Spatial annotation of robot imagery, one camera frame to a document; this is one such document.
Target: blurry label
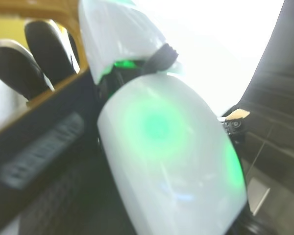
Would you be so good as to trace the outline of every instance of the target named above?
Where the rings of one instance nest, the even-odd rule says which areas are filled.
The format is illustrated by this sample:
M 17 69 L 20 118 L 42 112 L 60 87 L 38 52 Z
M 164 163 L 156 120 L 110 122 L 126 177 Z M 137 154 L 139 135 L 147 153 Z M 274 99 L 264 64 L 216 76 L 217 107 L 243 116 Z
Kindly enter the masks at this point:
M 4 165 L 1 181 L 12 188 L 23 189 L 83 132 L 83 118 L 72 113 Z

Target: bright white light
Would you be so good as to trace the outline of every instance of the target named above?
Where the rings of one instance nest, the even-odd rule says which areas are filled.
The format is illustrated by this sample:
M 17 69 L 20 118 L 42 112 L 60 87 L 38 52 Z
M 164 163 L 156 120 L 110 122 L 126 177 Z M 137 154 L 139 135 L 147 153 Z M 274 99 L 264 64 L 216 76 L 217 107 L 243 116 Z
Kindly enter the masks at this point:
M 246 90 L 283 0 L 136 0 L 180 54 L 188 83 L 217 116 Z

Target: glowing green light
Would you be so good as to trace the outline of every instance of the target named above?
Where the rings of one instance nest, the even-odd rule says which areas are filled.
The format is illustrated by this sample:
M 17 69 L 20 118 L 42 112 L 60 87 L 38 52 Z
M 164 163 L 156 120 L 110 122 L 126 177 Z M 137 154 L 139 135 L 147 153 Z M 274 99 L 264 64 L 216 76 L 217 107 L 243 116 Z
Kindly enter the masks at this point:
M 115 67 L 125 68 L 125 69 L 135 69 L 137 68 L 136 64 L 131 60 L 123 60 L 114 63 Z
M 226 146 L 226 164 L 230 184 L 236 188 L 244 187 L 245 182 L 242 167 L 231 143 Z
M 183 115 L 174 104 L 160 98 L 148 97 L 128 104 L 122 126 L 124 144 L 141 159 L 176 158 L 186 147 Z

